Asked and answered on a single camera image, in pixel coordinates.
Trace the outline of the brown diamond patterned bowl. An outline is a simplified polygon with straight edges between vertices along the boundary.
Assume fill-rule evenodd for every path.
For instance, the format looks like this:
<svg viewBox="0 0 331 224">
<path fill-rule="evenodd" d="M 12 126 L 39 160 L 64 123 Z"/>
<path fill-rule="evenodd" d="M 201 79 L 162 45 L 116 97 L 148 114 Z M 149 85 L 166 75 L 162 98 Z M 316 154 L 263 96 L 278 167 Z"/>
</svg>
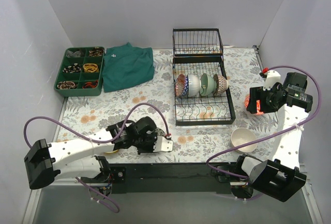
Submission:
<svg viewBox="0 0 331 224">
<path fill-rule="evenodd" d="M 214 74 L 213 79 L 216 82 L 214 96 L 221 96 L 229 88 L 229 82 L 224 76 L 219 74 Z"/>
</svg>

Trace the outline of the orange floral patterned bowl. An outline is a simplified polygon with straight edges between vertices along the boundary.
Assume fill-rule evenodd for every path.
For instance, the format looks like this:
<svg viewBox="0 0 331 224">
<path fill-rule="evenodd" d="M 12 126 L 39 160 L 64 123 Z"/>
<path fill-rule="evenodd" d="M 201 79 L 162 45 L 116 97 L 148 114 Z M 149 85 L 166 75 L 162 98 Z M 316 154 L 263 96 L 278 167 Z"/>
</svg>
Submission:
<svg viewBox="0 0 331 224">
<path fill-rule="evenodd" d="M 245 97 L 245 100 L 244 100 L 244 105 L 245 105 L 245 108 L 247 108 L 248 107 L 248 105 L 249 105 L 249 97 L 250 97 L 250 95 L 249 94 L 247 94 L 246 95 L 246 97 Z M 261 111 L 261 109 L 260 109 L 261 107 L 260 107 L 260 101 L 259 100 L 257 100 L 257 112 L 256 112 L 256 115 L 262 115 L 262 114 L 264 114 L 264 112 L 263 111 Z"/>
</svg>

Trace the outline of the black leaf patterned bowl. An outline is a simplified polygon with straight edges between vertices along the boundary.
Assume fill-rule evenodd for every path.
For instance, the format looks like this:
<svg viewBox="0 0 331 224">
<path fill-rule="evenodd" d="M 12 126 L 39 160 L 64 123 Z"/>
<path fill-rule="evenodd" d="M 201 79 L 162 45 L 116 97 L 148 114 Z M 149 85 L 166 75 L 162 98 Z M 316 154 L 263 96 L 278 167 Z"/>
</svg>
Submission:
<svg viewBox="0 0 331 224">
<path fill-rule="evenodd" d="M 162 137 L 166 136 L 166 133 L 159 127 L 155 129 L 155 132 L 157 133 L 157 136 L 162 136 Z"/>
</svg>

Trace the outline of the pale green ceramic bowl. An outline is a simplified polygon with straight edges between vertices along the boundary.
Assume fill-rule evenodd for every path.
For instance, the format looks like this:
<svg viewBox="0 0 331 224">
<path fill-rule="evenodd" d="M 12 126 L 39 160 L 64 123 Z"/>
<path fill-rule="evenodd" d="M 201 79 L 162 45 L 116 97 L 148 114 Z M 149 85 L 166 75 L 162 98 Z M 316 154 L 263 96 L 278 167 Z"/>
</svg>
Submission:
<svg viewBox="0 0 331 224">
<path fill-rule="evenodd" d="M 204 73 L 200 79 L 201 88 L 200 88 L 200 96 L 206 97 L 212 94 L 216 89 L 216 82 L 213 77 Z"/>
</svg>

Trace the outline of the white bowl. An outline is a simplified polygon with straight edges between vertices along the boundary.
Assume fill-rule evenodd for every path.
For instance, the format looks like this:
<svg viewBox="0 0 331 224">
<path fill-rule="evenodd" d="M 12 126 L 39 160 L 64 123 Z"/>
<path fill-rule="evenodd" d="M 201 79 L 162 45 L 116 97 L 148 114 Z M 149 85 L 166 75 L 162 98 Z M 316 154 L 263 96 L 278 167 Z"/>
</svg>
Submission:
<svg viewBox="0 0 331 224">
<path fill-rule="evenodd" d="M 193 75 L 188 75 L 188 97 L 194 97 L 196 96 L 201 89 L 201 81 L 200 79 Z"/>
</svg>

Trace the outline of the orange geometric patterned bowl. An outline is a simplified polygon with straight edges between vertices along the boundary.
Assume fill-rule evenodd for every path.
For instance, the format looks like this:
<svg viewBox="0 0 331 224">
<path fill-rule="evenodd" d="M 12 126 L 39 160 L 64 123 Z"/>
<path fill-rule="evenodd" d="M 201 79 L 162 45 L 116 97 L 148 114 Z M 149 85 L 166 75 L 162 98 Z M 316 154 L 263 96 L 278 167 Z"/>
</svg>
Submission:
<svg viewBox="0 0 331 224">
<path fill-rule="evenodd" d="M 175 81 L 175 95 L 177 97 L 180 97 L 184 92 L 185 78 L 184 74 L 180 74 Z"/>
</svg>

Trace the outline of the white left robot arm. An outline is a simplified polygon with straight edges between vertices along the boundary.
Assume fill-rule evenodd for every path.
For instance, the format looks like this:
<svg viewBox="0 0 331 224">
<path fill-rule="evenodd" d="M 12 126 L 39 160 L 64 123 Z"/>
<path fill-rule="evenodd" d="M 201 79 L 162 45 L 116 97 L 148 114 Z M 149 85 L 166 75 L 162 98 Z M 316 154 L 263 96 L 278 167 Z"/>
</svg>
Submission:
<svg viewBox="0 0 331 224">
<path fill-rule="evenodd" d="M 150 117 L 134 122 L 124 119 L 89 136 L 49 143 L 40 139 L 29 144 L 24 157 L 29 188 L 41 189 L 55 180 L 74 177 L 94 178 L 103 183 L 113 175 L 100 154 L 135 147 L 138 154 L 170 152 L 173 148 L 168 131 L 158 128 Z"/>
</svg>

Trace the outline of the blue zigzag patterned bowl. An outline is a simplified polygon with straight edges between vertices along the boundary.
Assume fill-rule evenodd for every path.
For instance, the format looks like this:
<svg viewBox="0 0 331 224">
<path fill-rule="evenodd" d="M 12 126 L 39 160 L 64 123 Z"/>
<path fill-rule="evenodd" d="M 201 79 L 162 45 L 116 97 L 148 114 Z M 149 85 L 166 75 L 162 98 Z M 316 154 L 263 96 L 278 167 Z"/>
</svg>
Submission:
<svg viewBox="0 0 331 224">
<path fill-rule="evenodd" d="M 189 91 L 189 79 L 188 79 L 188 75 L 186 75 L 184 80 L 182 97 L 186 97 L 188 95 L 188 91 Z"/>
</svg>

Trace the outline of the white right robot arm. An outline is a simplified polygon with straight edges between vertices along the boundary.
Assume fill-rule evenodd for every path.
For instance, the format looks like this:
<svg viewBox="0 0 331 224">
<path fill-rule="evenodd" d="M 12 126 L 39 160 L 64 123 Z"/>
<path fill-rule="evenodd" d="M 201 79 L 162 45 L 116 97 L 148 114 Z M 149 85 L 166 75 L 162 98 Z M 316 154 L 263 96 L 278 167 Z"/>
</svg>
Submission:
<svg viewBox="0 0 331 224">
<path fill-rule="evenodd" d="M 234 175 L 239 181 L 248 180 L 249 187 L 273 197 L 287 201 L 306 183 L 306 175 L 299 170 L 298 152 L 303 125 L 312 108 L 313 97 L 305 93 L 307 76 L 289 72 L 284 82 L 281 75 L 269 70 L 262 72 L 264 85 L 252 87 L 247 110 L 250 113 L 261 111 L 276 112 L 278 131 L 270 157 L 262 161 L 253 156 L 239 156 Z"/>
</svg>

